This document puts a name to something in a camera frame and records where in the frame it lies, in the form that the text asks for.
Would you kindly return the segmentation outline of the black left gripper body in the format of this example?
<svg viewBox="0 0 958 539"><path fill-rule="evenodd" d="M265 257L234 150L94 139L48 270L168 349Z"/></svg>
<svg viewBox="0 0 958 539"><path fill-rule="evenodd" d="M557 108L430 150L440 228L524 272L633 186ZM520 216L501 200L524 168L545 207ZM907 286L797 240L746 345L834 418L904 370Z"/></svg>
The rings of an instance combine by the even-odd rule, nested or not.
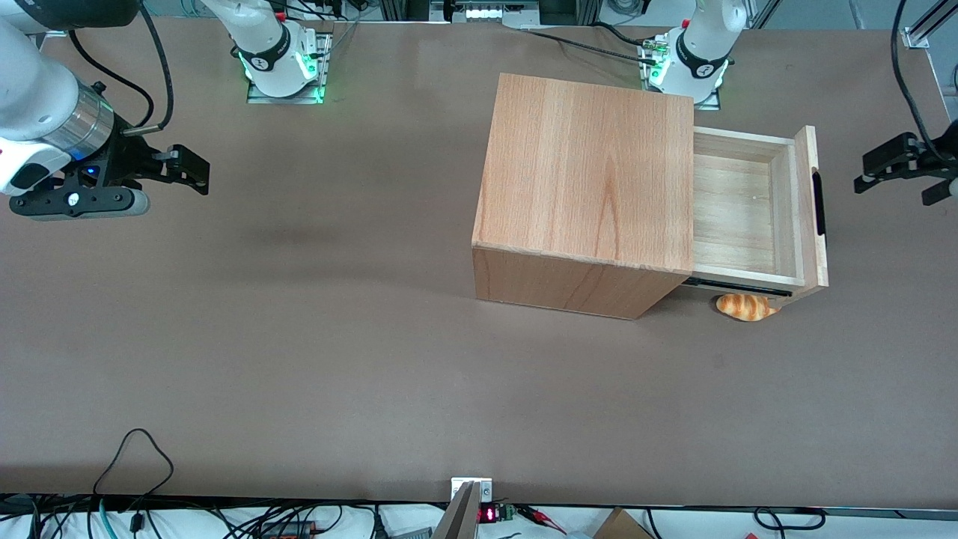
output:
<svg viewBox="0 0 958 539"><path fill-rule="evenodd" d="M957 197L957 120L937 138L925 143L928 167L935 164L941 181L921 192L921 203L931 206L947 198Z"/></svg>

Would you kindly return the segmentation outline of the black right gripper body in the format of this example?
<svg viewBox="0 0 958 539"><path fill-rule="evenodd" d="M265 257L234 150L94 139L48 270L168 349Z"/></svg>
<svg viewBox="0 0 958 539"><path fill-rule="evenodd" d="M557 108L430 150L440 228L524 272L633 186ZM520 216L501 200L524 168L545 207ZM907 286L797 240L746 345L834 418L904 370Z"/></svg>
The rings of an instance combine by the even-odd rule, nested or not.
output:
<svg viewBox="0 0 958 539"><path fill-rule="evenodd" d="M76 160L44 142L7 143L7 196L13 214L29 219L139 217L150 208L135 177L109 144Z"/></svg>

